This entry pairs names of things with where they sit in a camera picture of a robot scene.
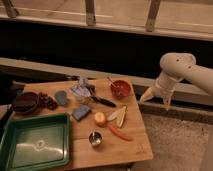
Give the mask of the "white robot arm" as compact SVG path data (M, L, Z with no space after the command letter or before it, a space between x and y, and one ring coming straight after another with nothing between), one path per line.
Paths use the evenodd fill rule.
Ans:
M159 97L163 100L164 108L169 110L175 86L182 80L187 80L209 95L213 95L213 69L197 65L193 54L166 53L160 59L160 67L160 75L141 95L141 103Z

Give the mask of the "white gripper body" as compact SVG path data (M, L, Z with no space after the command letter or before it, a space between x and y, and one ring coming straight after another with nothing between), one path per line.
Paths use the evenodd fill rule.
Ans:
M161 72L153 86L154 94L157 96L171 96L175 85L180 81L180 77L172 77L165 72Z

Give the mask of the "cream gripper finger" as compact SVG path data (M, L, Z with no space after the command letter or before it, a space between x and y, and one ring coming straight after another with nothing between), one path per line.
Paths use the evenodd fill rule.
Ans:
M167 111L170 109L171 98L172 98L172 96L165 96L165 97L163 98L164 108L165 108L165 110L167 110Z
M142 96L140 97L140 102L143 103L147 100L150 100L154 97L153 95L153 90L151 87L149 87L143 94Z

